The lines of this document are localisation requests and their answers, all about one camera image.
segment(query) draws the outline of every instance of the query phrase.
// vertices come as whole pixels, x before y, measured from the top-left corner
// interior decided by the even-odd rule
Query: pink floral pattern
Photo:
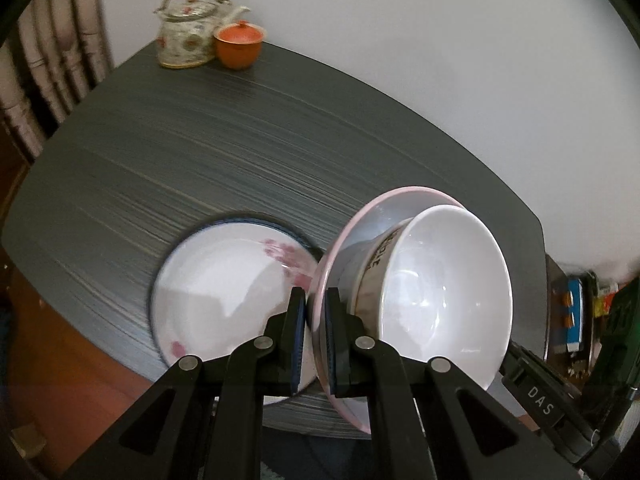
[[[179,341],[174,341],[171,343],[171,353],[175,358],[180,359],[187,355],[187,349]]]
[[[313,269],[308,267],[309,258],[306,254],[300,254],[300,250],[291,244],[277,242],[268,238],[262,241],[264,253],[280,262],[284,275],[290,279],[294,286],[301,286],[308,292],[311,285]]]

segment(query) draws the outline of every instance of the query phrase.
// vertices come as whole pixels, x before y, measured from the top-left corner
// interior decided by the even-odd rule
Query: pink-rimmed plate
[[[167,365],[186,354],[222,357],[262,335],[269,317],[286,311],[292,286],[308,291],[318,263],[303,243],[273,223],[245,218],[216,222],[181,242],[150,297],[152,331]],[[315,378],[306,330],[298,390]]]
[[[338,413],[365,433],[371,433],[367,399],[337,399],[329,392],[327,378],[326,335],[324,332],[324,294],[328,287],[338,286],[342,272],[352,256],[364,245],[390,227],[435,205],[460,202],[428,187],[400,187],[388,191],[360,209],[345,225],[324,257],[320,260],[309,290],[308,320],[311,325],[314,359],[318,380]]]

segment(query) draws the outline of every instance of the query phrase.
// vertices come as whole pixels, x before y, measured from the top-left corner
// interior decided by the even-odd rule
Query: orange cup lid
[[[233,25],[229,25],[218,33],[218,38],[229,43],[258,43],[262,41],[263,34],[260,30],[240,20]]]

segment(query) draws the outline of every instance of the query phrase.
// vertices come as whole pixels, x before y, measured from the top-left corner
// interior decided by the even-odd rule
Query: wooden floor
[[[150,385],[89,343],[14,271],[9,354],[10,405],[17,425],[35,422],[47,445],[44,472],[59,476]]]

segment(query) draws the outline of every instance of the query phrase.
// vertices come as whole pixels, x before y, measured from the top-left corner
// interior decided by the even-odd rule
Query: white wall
[[[161,0],[104,0],[116,63]],[[607,0],[233,0],[270,41],[394,97],[540,218],[558,262],[640,264],[640,51]]]

